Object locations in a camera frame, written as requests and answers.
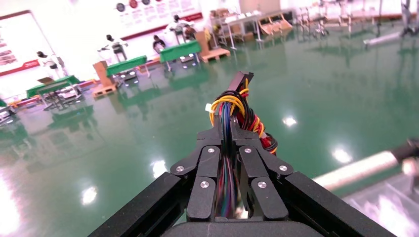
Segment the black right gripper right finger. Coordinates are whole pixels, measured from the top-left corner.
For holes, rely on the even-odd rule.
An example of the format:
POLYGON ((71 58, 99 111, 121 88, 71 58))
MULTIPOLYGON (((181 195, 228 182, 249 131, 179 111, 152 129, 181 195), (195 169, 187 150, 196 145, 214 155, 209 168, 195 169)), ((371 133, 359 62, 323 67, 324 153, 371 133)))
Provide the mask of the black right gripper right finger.
POLYGON ((233 124, 231 136, 237 158, 239 190, 248 218, 287 219, 289 212, 275 184, 279 178, 292 174, 293 168, 263 149, 256 133, 233 124))

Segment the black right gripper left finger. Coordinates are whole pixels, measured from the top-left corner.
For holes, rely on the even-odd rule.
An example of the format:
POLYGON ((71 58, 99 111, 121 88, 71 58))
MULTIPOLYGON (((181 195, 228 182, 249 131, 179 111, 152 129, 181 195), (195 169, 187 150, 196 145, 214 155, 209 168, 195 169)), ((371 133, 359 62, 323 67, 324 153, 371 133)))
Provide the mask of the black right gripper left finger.
POLYGON ((197 134, 194 150, 170 168, 175 183, 171 200, 176 201, 176 220, 229 220, 230 211, 222 212, 220 180, 222 132, 213 127, 197 134))

